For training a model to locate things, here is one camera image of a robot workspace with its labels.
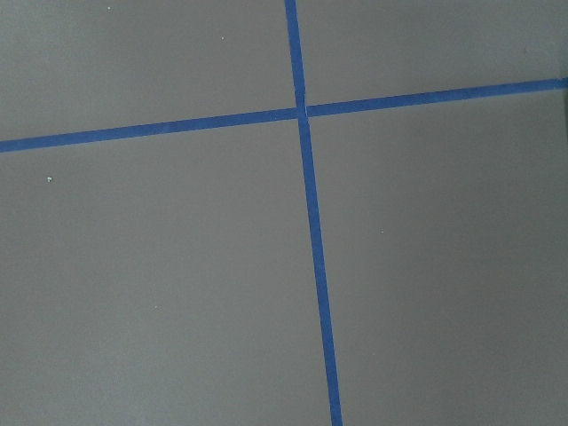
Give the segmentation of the blue tape strip lengthwise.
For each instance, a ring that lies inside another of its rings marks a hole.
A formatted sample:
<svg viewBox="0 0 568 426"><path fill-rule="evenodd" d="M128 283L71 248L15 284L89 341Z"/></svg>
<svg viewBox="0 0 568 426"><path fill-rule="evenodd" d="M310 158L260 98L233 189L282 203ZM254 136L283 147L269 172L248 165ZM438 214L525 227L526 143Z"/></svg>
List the blue tape strip lengthwise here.
<svg viewBox="0 0 568 426"><path fill-rule="evenodd" d="M304 174L304 191L312 247L316 297L319 311L319 325L327 381L330 423L332 425L342 425L343 413L336 365L332 315L327 286L325 252L320 224L317 179L312 151L312 134L306 104L304 62L296 2L287 1L285 3L285 11L288 28L290 62L295 92L296 120Z"/></svg>

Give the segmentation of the blue tape strip crosswise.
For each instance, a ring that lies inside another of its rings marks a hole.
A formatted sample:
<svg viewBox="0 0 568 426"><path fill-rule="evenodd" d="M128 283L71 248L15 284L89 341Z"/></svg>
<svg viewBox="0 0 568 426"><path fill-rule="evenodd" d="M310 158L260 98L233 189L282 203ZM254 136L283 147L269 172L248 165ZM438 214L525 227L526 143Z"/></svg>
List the blue tape strip crosswise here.
<svg viewBox="0 0 568 426"><path fill-rule="evenodd" d="M312 118L329 115L351 114L469 99L501 97L543 91L560 91L565 90L566 88L567 79L564 77L558 79L546 79L521 83L504 83L444 91L429 91L424 93L308 105L305 107L305 116ZM173 122L157 122L102 130L86 130L32 138L16 138L3 140L1 142L1 152L4 154L57 146L82 145L127 138L143 138L194 130L220 129L267 122L284 122L296 120L298 117L299 113L296 109L290 107L241 114L192 118Z"/></svg>

